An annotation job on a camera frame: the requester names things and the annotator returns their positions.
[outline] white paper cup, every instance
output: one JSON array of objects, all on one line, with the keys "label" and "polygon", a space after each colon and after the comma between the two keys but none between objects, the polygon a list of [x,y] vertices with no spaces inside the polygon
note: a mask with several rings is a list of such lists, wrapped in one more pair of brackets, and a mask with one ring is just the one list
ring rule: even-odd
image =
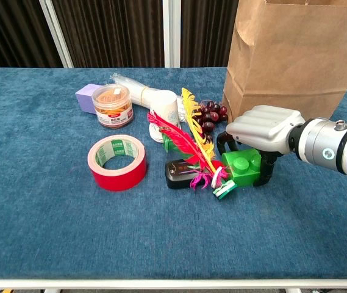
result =
[{"label": "white paper cup", "polygon": [[[156,90],[153,95],[154,99],[151,102],[150,111],[154,111],[167,122],[180,128],[177,95],[171,90]],[[149,133],[156,142],[163,142],[162,133],[157,125],[150,123]]]}]

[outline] red tape roll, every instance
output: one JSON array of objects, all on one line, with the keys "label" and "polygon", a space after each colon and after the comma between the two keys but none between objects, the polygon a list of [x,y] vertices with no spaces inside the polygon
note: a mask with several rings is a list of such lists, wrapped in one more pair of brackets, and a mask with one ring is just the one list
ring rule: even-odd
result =
[{"label": "red tape roll", "polygon": [[[134,161],[118,170],[102,167],[110,158],[122,155],[132,156]],[[132,136],[108,136],[96,142],[90,149],[88,165],[98,186],[111,191],[127,190],[145,177],[145,147]]]}]

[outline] plastic jar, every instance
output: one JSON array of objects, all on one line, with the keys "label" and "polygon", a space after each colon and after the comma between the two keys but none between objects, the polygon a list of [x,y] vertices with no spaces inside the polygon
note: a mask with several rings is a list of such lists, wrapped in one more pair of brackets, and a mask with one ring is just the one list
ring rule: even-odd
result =
[{"label": "plastic jar", "polygon": [[108,128],[119,128],[133,117],[130,91],[118,84],[107,84],[92,93],[98,121]]}]

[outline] lavender box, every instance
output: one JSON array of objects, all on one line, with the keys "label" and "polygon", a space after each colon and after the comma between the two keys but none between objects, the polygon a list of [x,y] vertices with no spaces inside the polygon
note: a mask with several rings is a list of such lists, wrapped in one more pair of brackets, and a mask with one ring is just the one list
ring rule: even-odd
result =
[{"label": "lavender box", "polygon": [[85,87],[76,92],[76,97],[82,111],[96,114],[92,101],[92,93],[100,87],[102,86],[99,84],[87,84]]}]

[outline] paper bag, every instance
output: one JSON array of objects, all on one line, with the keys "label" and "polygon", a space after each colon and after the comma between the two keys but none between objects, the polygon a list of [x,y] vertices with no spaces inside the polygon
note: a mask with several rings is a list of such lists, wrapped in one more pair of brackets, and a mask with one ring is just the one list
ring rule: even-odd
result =
[{"label": "paper bag", "polygon": [[329,118],[347,91],[347,0],[240,0],[224,86],[230,121],[259,104]]}]

